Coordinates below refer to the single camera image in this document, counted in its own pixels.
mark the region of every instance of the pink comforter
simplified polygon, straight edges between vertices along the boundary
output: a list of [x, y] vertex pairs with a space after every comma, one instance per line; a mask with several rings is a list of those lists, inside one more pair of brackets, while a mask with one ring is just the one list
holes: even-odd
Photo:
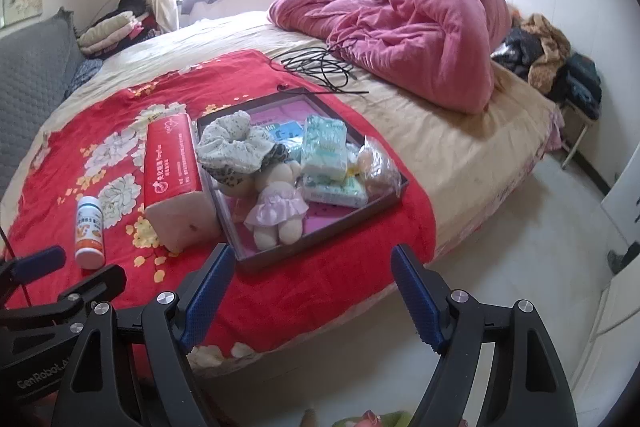
[[504, 0], [276, 0], [271, 21], [442, 107], [481, 112], [489, 55], [511, 25]]

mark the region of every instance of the white floor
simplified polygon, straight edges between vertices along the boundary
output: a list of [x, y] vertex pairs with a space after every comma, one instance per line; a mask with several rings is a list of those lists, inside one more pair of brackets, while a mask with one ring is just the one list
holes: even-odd
[[[575, 166], [546, 157], [498, 212], [431, 267], [477, 300], [535, 304], [568, 377], [577, 366], [602, 289], [606, 252], [623, 243]], [[482, 348], [465, 418], [475, 425], [493, 349]], [[211, 381], [219, 406], [242, 427], [298, 427], [308, 407], [319, 427], [359, 415], [414, 411], [437, 355], [420, 342], [396, 292], [357, 319]]]

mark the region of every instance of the blue gripper pad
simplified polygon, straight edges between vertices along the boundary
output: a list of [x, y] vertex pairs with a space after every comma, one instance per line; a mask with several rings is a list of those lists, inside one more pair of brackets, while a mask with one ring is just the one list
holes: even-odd
[[29, 284], [65, 266], [62, 247], [49, 247], [26, 257], [16, 258], [11, 276], [16, 284]]
[[185, 353], [204, 340], [236, 269], [236, 253], [218, 245], [195, 274], [176, 311], [176, 340]]
[[407, 245], [391, 251], [391, 272], [421, 340], [442, 354], [452, 333], [449, 287], [438, 274], [424, 269]]

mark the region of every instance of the beige bed sheet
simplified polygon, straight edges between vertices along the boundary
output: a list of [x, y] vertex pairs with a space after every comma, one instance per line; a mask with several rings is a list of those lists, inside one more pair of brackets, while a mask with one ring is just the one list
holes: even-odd
[[[46, 151], [46, 137], [98, 100], [228, 52], [252, 48], [273, 57], [319, 44], [274, 27], [263, 12], [249, 12], [201, 21], [115, 55], [42, 126], [2, 198], [2, 227], [7, 230], [15, 219], [29, 165], [41, 147]], [[555, 118], [552, 102], [500, 66], [495, 66], [496, 89], [488, 109], [476, 116], [435, 107], [360, 68], [354, 73], [357, 80], [349, 88], [369, 94], [340, 99], [380, 131], [429, 195], [438, 253], [452, 248], [497, 208], [544, 150]]]

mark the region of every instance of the gray padded headboard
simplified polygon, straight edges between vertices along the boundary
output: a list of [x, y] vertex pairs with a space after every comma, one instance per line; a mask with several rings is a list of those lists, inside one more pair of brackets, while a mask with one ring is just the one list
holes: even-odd
[[84, 60], [73, 12], [0, 38], [0, 198]]

